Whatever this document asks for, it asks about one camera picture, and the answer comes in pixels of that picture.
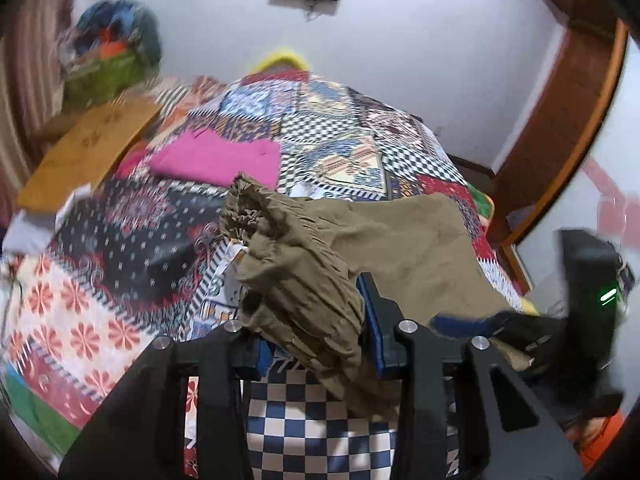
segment bed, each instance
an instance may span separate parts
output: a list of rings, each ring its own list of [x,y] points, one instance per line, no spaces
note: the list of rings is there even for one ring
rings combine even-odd
[[[241,285],[222,294],[225,276],[215,273],[228,242],[216,225],[226,190],[149,172],[149,157],[186,128],[281,142],[282,193],[300,184],[353,201],[446,194],[460,208],[486,278],[521,309],[484,236],[477,194],[432,132],[407,112],[297,70],[229,85],[157,78],[115,102],[140,96],[161,105],[152,135],[72,209],[42,254],[8,258],[16,280],[5,313],[3,383],[14,421],[53,469],[156,335],[189,340],[237,315]],[[230,290],[233,277],[226,279]],[[267,376],[245,392],[255,478],[389,477],[394,424],[358,418],[291,356],[276,352]],[[184,433],[185,471],[193,477],[196,410],[193,378]],[[447,463],[454,474],[454,404],[449,415]]]

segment black bandana print fabric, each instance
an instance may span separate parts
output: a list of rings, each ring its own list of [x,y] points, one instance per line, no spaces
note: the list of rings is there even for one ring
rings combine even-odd
[[[72,209],[49,252],[140,330],[176,337],[220,243],[223,202],[111,178]]]

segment metal bolt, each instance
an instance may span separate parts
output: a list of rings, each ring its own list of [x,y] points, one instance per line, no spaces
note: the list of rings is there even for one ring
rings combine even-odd
[[[169,336],[159,335],[151,342],[151,344],[158,350],[164,350],[171,344],[171,341],[172,340]]]
[[[477,335],[471,339],[471,344],[478,350],[486,350],[489,348],[489,340],[483,335]]]
[[[416,330],[418,330],[418,324],[411,319],[403,319],[400,323],[398,323],[398,328],[405,334],[412,334]]]
[[[240,321],[239,319],[231,319],[229,321],[225,322],[225,330],[227,332],[240,332],[240,330],[242,330],[242,321]]]

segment pink cloth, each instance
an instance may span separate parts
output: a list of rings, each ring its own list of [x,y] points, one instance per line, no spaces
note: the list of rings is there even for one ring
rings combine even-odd
[[[225,140],[212,130],[183,132],[149,160],[151,173],[229,187],[244,172],[271,190],[278,184],[280,145],[269,139]]]

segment curtain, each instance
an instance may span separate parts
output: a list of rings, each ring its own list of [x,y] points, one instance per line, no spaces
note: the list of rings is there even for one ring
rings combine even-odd
[[[0,39],[0,226],[41,153],[33,132],[62,102],[56,41],[71,26],[73,0],[23,0]]]

